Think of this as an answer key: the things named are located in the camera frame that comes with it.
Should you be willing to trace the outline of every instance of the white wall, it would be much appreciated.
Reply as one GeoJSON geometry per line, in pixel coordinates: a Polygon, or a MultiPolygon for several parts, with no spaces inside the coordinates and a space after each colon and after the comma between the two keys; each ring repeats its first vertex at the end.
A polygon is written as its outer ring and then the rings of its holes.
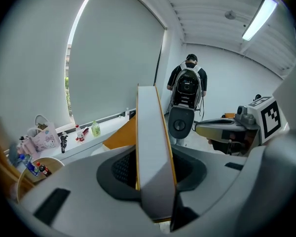
{"type": "Polygon", "coordinates": [[[0,29],[0,144],[6,149],[42,114],[70,123],[67,42],[84,0],[19,0],[0,29]]]}
{"type": "Polygon", "coordinates": [[[167,112],[170,103],[170,93],[167,84],[172,71],[182,62],[182,42],[177,32],[166,30],[158,67],[156,86],[161,98],[163,113],[167,112]]]}
{"type": "MultiPolygon", "coordinates": [[[[227,50],[187,44],[184,56],[190,53],[197,56],[208,77],[204,120],[235,113],[239,105],[251,103],[257,94],[271,96],[282,82],[259,63],[227,50]]],[[[199,113],[194,120],[201,120],[199,113]]]]}

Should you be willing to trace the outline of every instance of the backpack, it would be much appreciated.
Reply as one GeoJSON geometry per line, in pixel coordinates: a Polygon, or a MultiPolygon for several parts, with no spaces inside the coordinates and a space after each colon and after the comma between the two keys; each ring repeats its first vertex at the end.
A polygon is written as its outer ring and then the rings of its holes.
{"type": "Polygon", "coordinates": [[[201,78],[199,66],[194,68],[180,65],[176,82],[173,86],[171,97],[171,109],[169,113],[169,133],[176,139],[184,139],[188,136],[194,122],[194,112],[197,109],[202,96],[201,78]]]}
{"type": "Polygon", "coordinates": [[[180,68],[173,86],[171,106],[185,106],[195,111],[202,96],[201,78],[198,73],[201,67],[196,65],[194,68],[188,68],[184,63],[180,68]]]}

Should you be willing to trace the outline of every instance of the soap bottle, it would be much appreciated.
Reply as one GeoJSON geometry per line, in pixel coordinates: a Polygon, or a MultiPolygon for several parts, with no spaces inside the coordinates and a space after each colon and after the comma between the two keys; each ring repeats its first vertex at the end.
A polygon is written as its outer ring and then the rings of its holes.
{"type": "Polygon", "coordinates": [[[96,121],[93,121],[91,125],[91,131],[94,137],[98,137],[101,135],[100,126],[96,121]]]}

